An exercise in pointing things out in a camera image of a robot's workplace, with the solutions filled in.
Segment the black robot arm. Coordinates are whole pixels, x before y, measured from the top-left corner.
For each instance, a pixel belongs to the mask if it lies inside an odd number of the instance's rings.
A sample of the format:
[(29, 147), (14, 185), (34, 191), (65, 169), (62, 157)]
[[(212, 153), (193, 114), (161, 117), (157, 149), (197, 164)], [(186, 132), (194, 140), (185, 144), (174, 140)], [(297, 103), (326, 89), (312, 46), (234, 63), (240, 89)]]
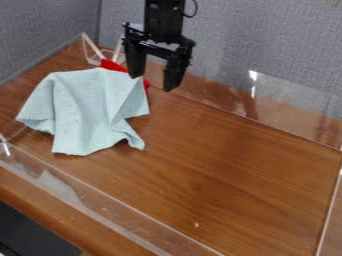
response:
[(123, 46), (129, 74), (133, 78), (146, 72), (147, 55), (167, 60), (163, 90), (174, 90), (182, 83), (197, 43), (182, 35), (186, 0), (146, 0), (145, 23), (126, 22)]

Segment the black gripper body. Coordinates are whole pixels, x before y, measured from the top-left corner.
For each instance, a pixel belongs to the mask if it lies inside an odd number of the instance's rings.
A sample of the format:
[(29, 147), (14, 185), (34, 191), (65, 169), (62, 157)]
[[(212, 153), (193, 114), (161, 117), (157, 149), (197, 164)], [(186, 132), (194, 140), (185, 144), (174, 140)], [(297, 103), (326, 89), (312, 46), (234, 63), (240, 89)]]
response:
[(125, 41), (137, 42), (149, 55), (169, 61), (173, 54), (190, 54), (196, 41), (184, 35), (182, 21), (150, 21), (146, 24), (126, 22)]

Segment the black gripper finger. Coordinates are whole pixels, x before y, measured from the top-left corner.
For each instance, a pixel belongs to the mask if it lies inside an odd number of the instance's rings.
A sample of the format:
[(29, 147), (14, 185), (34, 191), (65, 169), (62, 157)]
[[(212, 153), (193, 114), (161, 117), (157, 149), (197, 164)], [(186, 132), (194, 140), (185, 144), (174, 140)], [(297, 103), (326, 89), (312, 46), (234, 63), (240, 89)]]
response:
[(142, 46), (133, 41), (125, 41), (129, 74), (133, 78), (141, 77), (146, 72), (147, 54)]
[(190, 54), (173, 54), (165, 69), (163, 90), (170, 92), (182, 83), (184, 76), (190, 65)]

